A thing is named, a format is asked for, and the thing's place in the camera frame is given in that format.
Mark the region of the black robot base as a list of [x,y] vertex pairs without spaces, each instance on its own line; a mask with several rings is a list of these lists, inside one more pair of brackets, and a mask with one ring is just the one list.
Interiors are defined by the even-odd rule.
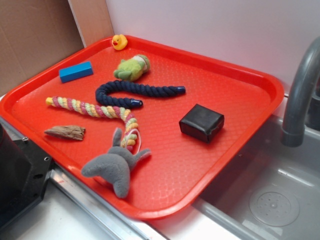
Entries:
[[0,127],[1,230],[43,200],[52,165],[52,157],[32,140],[13,140]]

